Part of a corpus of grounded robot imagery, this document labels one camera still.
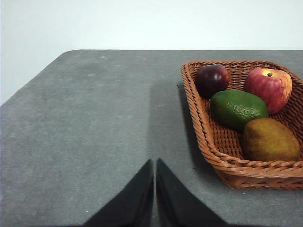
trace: table surface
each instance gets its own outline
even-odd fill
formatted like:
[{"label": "table surface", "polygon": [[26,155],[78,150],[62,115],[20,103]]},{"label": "table surface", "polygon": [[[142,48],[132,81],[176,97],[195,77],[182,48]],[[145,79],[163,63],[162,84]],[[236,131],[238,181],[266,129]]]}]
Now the table surface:
[{"label": "table surface", "polygon": [[303,190],[230,189],[201,155],[180,67],[214,59],[270,60],[303,77],[303,51],[61,54],[1,107],[1,226],[82,224],[162,158],[228,223],[301,227]]}]

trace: avocado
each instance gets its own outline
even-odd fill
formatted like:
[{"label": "avocado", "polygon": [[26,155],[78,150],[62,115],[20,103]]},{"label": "avocado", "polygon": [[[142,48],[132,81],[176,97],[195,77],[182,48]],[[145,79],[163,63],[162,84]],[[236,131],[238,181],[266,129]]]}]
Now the avocado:
[{"label": "avocado", "polygon": [[236,89],[214,94],[210,107],[218,122],[238,130],[243,130],[249,121],[269,117],[267,106],[260,97]]}]

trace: pear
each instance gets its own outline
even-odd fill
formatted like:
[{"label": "pear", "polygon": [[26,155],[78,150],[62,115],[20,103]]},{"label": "pear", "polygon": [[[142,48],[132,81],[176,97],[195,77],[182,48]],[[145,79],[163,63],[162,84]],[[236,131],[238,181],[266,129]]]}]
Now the pear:
[{"label": "pear", "polygon": [[248,122],[242,136],[244,157],[251,161],[298,161],[300,144],[292,131],[271,118]]}]

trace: woven basket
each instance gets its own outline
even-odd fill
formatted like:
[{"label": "woven basket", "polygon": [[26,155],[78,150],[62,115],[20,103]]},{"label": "woven basket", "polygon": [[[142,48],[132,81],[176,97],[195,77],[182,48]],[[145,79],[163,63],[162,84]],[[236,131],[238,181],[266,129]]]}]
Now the woven basket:
[{"label": "woven basket", "polygon": [[[291,97],[287,105],[270,118],[286,125],[299,140],[299,161],[261,162],[243,158],[241,133],[213,119],[208,99],[198,94],[194,84],[201,67],[216,63],[225,66],[231,76],[228,89],[242,90],[248,73],[254,68],[283,70],[291,76]],[[236,189],[303,189],[303,81],[300,78],[270,61],[189,61],[182,65],[181,72],[199,148],[226,185]]]}]

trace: red apple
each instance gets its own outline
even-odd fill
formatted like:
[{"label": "red apple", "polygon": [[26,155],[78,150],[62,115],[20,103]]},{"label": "red apple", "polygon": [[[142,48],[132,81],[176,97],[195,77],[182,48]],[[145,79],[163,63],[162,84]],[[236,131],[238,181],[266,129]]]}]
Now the red apple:
[{"label": "red apple", "polygon": [[195,85],[200,96],[211,98],[218,91],[225,90],[230,79],[231,77],[223,65],[206,65],[199,69]]},{"label": "red apple", "polygon": [[262,98],[268,113],[275,114],[288,102],[292,79],[282,70],[257,68],[248,74],[243,90]]}]

